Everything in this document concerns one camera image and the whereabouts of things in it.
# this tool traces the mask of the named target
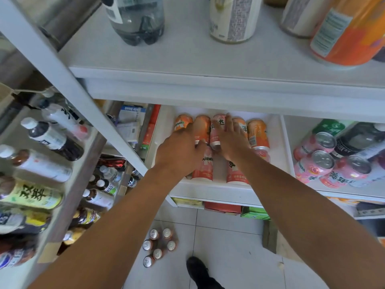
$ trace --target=dark bottle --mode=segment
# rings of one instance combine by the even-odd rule
[[[38,122],[31,117],[26,117],[21,121],[21,125],[28,129],[31,139],[45,145],[69,161],[78,160],[84,153],[79,144],[54,129],[47,122]]]
[[[385,139],[385,124],[359,122],[337,139],[337,146],[331,155],[336,158],[350,156]]]

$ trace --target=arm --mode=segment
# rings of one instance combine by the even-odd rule
[[[327,198],[250,149],[238,124],[219,129],[223,155],[242,170],[295,252],[331,289],[385,288],[385,249]]]
[[[164,198],[203,158],[205,143],[195,148],[192,129],[190,124],[167,138],[136,188],[28,288],[120,289]]]

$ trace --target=black shoe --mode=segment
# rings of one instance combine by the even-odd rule
[[[210,279],[209,269],[206,268],[205,264],[199,258],[189,257],[186,261],[186,266],[191,279],[198,287]]]

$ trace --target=orange can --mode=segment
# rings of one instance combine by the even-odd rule
[[[247,125],[249,143],[252,148],[270,150],[267,127],[261,119],[254,119]]]
[[[192,124],[192,120],[193,118],[188,114],[180,114],[175,119],[174,131],[186,128],[188,124]]]
[[[246,125],[246,122],[244,121],[244,119],[242,119],[241,117],[234,117],[233,118],[233,122],[237,122],[238,123],[238,125],[243,130],[243,135],[247,139],[248,138],[248,135],[247,135],[247,125]]]
[[[334,0],[310,42],[322,62],[354,67],[385,45],[385,0]]]
[[[195,118],[195,122],[194,122],[195,144],[198,144],[200,140],[204,140],[206,144],[209,144],[210,127],[211,127],[211,119],[208,116],[200,115]]]

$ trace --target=forearm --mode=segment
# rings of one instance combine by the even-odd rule
[[[385,250],[342,209],[251,150],[234,163],[282,235],[330,288],[385,286]],[[360,278],[350,276],[357,272]]]
[[[29,288],[121,288],[159,207],[178,181],[168,170],[150,169]]]

